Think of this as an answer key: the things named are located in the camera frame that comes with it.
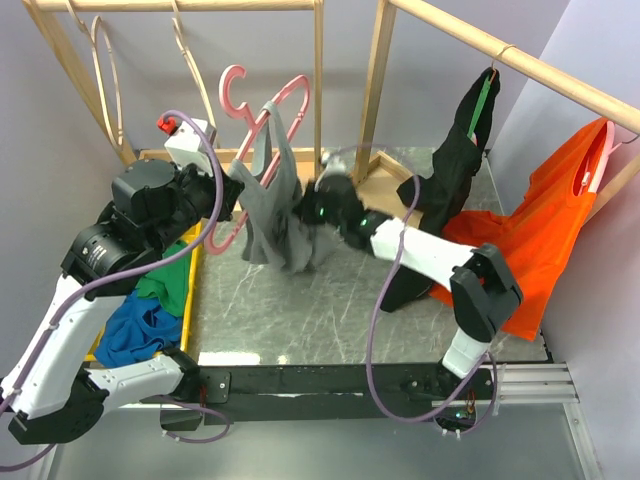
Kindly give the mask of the grey tank top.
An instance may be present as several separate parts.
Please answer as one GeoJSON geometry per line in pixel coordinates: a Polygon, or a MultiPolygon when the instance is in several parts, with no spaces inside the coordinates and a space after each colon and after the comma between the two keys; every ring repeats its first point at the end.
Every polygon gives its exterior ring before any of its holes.
{"type": "Polygon", "coordinates": [[[264,109],[269,119],[255,139],[251,165],[235,159],[228,171],[231,179],[244,185],[239,203],[248,218],[241,258],[290,274],[313,271],[332,254],[336,239],[330,226],[306,225],[294,214],[303,197],[296,160],[277,105],[268,101],[264,109]],[[263,186],[260,181],[272,161],[270,125],[275,126],[280,161],[269,184],[263,186]]]}

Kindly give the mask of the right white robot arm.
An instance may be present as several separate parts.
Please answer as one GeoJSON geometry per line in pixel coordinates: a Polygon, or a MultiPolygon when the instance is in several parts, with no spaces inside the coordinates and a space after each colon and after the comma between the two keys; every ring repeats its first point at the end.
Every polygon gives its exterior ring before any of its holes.
{"type": "Polygon", "coordinates": [[[523,301],[500,250],[492,244],[472,247],[450,242],[367,208],[347,174],[338,171],[309,182],[294,212],[302,223],[331,225],[352,248],[378,259],[397,260],[451,294],[457,331],[442,358],[438,386],[450,398],[470,390],[472,368],[523,301]]]}

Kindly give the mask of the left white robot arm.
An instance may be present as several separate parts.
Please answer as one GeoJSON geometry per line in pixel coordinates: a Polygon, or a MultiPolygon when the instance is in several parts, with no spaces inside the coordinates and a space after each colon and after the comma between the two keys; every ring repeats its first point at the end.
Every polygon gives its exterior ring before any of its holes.
{"type": "Polygon", "coordinates": [[[207,168],[138,160],[112,181],[111,201],[74,239],[46,316],[1,382],[1,409],[12,412],[8,430],[19,444],[72,442],[139,400],[199,397],[200,368],[177,347],[114,369],[82,363],[138,280],[168,265],[165,251],[202,219],[204,234],[229,220],[241,189],[217,159],[207,168]]]}

